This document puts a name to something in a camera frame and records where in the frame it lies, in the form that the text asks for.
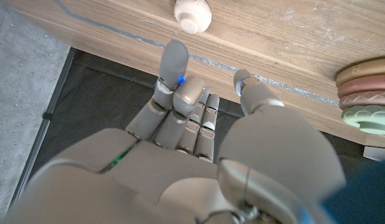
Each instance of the blue object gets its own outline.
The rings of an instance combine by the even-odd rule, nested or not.
[[[179,77],[179,84],[185,83],[185,75]]]
[[[337,223],[385,223],[385,162],[367,167],[322,205]]]

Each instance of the robotic hand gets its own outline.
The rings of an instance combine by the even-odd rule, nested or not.
[[[245,117],[213,139],[219,97],[165,48],[154,96],[126,131],[104,129],[33,176],[3,223],[332,223],[321,201],[345,184],[329,142],[255,76],[234,85]]]

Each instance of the concrete floor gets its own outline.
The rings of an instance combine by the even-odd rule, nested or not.
[[[69,46],[0,2],[0,218],[68,52]]]

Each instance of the wood grain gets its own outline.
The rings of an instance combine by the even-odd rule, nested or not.
[[[148,73],[156,74],[159,69],[160,47],[70,17],[54,1],[7,3],[73,47]],[[256,75],[331,100],[338,99],[334,82],[338,69],[355,60],[385,55],[385,1],[209,1],[213,21],[199,35],[180,30],[172,15],[173,1],[62,3],[79,16],[163,44],[180,39],[194,54],[247,68]],[[233,90],[232,71],[190,59],[187,74],[202,77],[213,93],[239,101]],[[269,87],[317,129],[361,144],[385,147],[385,136],[362,133],[343,123],[336,106]]]

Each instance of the stacked rings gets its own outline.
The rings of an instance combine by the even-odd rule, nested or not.
[[[385,134],[385,58],[343,70],[336,86],[344,122],[366,133]]]

